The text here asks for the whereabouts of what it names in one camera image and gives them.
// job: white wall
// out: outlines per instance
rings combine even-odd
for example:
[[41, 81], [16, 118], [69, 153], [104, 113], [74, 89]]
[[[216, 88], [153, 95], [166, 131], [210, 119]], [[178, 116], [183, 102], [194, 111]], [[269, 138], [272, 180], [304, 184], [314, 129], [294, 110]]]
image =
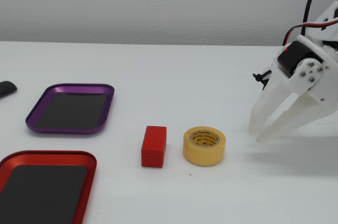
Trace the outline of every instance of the white wall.
[[[0, 0], [0, 40], [280, 45], [307, 0]], [[314, 0], [314, 20], [334, 0]]]

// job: robotic arm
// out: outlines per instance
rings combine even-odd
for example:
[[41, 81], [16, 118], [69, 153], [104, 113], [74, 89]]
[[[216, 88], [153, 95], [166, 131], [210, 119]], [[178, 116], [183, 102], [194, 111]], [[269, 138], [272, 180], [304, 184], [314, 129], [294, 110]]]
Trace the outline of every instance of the robotic arm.
[[[306, 36], [283, 46], [262, 75], [264, 84], [254, 105], [249, 132], [258, 142], [290, 132], [338, 110], [338, 2], [334, 2], [314, 23]], [[292, 93], [296, 101], [272, 124], [269, 116]]]

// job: purple tray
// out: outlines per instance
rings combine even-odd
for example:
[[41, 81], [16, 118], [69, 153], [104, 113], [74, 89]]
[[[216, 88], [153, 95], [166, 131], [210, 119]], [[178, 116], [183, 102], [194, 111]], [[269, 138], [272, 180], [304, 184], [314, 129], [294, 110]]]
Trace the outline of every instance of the purple tray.
[[106, 84], [50, 86], [27, 116], [27, 127], [39, 133], [97, 132], [106, 123], [113, 95]]

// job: metal tray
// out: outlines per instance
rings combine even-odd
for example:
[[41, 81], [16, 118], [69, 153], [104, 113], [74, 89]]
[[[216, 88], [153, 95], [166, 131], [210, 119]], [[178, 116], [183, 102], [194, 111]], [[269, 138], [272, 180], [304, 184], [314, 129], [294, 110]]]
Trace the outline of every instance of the metal tray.
[[58, 84], [43, 93], [26, 118], [39, 133], [94, 133], [106, 123], [114, 88], [106, 84]]
[[81, 224], [96, 165], [93, 155], [78, 151], [22, 151], [4, 158], [0, 223]]

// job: red tray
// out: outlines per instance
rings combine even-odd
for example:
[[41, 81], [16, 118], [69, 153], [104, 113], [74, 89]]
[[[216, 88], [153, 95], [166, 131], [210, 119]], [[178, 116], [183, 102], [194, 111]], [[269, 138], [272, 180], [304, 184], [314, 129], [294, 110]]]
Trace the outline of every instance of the red tray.
[[[27, 209], [26, 209], [25, 206], [28, 206], [28, 207], [30, 206], [30, 204], [31, 204], [30, 202], [31, 202], [31, 200], [35, 199], [35, 195], [33, 195], [31, 197], [31, 199], [27, 199], [26, 197], [24, 197], [22, 195], [14, 195], [17, 198], [16, 199], [17, 201], [14, 202], [14, 199], [12, 199], [13, 195], [10, 195], [10, 194], [11, 193], [13, 194], [13, 191], [17, 191], [17, 190], [12, 189], [15, 186], [17, 188], [22, 188], [22, 185], [25, 185], [25, 183], [29, 183], [29, 182], [30, 182], [30, 184], [33, 185], [33, 187], [35, 186], [36, 192], [29, 191], [29, 192], [27, 192], [28, 195], [32, 195], [32, 194], [36, 193], [37, 198], [40, 198], [40, 199], [42, 198], [46, 202], [51, 201], [53, 203], [54, 199], [50, 198], [51, 195], [49, 195], [48, 190], [53, 191], [52, 197], [53, 197], [53, 193], [54, 193], [54, 196], [55, 196], [55, 191], [57, 191], [59, 183], [58, 184], [50, 184], [49, 187], [48, 187], [48, 185], [46, 185], [46, 189], [47, 189], [47, 191], [46, 191], [43, 188], [40, 189], [40, 187], [37, 187], [37, 185], [34, 181], [35, 180], [39, 181], [39, 179], [41, 181], [44, 181], [45, 179], [47, 179], [47, 180], [52, 179], [53, 176], [56, 175], [55, 172], [54, 172], [55, 170], [53, 170], [53, 169], [55, 169], [55, 166], [59, 166], [59, 167], [56, 167], [56, 169], [61, 171], [61, 173], [63, 174], [60, 177], [60, 179], [61, 179], [61, 181], [64, 182], [66, 187], [67, 186], [69, 187], [69, 185], [67, 184], [69, 177], [73, 177], [71, 179], [76, 180], [76, 183], [81, 184], [81, 186], [82, 186], [81, 188], [77, 188], [77, 190], [79, 192], [79, 196], [78, 195], [74, 196], [74, 198], [73, 198], [73, 199], [75, 199], [74, 202], [77, 202], [77, 204], [73, 205], [73, 208], [72, 208], [72, 209], [74, 209], [74, 206], [76, 207], [76, 210], [74, 211], [74, 214], [73, 214], [72, 224], [81, 224], [82, 220], [83, 220], [83, 216], [85, 214], [87, 201], [88, 201], [88, 198], [89, 198], [90, 189], [91, 189], [91, 185], [92, 185], [92, 182], [93, 182], [93, 177], [94, 177], [94, 174], [95, 174], [96, 163], [97, 162], [96, 162], [95, 157], [93, 155], [87, 153], [87, 152], [22, 151], [22, 152], [17, 152], [17, 153], [11, 154], [8, 157], [4, 158], [0, 162], [0, 206], [1, 206], [1, 199], [3, 201], [6, 200], [6, 199], [10, 199], [10, 201], [13, 201], [13, 202], [9, 202], [9, 203], [2, 202], [2, 206], [5, 206], [6, 211], [8, 211], [8, 208], [10, 208], [10, 211], [11, 211], [11, 206], [13, 206], [13, 207], [19, 208], [19, 209], [13, 210], [14, 212], [17, 213], [17, 215], [19, 215], [20, 212], [23, 212], [23, 210], [20, 210], [20, 207], [22, 207], [24, 209], [24, 211], [27, 212]], [[77, 169], [77, 167], [79, 167], [81, 172], [82, 172], [81, 177], [83, 178], [83, 181], [82, 181], [82, 178], [76, 177], [76, 172], [73, 172], [74, 170], [69, 170], [69, 169]], [[20, 179], [20, 176], [17, 176], [16, 180], [14, 179], [13, 176], [15, 176], [16, 173], [18, 173], [18, 169], [21, 172], [20, 174], [25, 174], [24, 175], [25, 179]], [[64, 170], [67, 170], [68, 175], [64, 175]], [[59, 189], [61, 191], [63, 191], [63, 193], [66, 192], [66, 190], [63, 190], [63, 188], [59, 188]], [[65, 203], [67, 204], [67, 198], [62, 198], [62, 200], [64, 200]], [[35, 213], [28, 211], [28, 216], [27, 216], [27, 213], [26, 213], [26, 216], [25, 216], [26, 223], [33, 223], [33, 222], [34, 223], [42, 223], [43, 222], [43, 220], [40, 220], [40, 222], [36, 221], [36, 219], [42, 218], [40, 214], [35, 214], [34, 216], [32, 214], [35, 214]], [[13, 221], [13, 223], [16, 224], [18, 222], [19, 217], [16, 217], [16, 214], [15, 214], [14, 218], [16, 218], [16, 220], [11, 219], [11, 221]], [[2, 216], [0, 216], [0, 223], [3, 223], [3, 221], [4, 220], [2, 219]]]

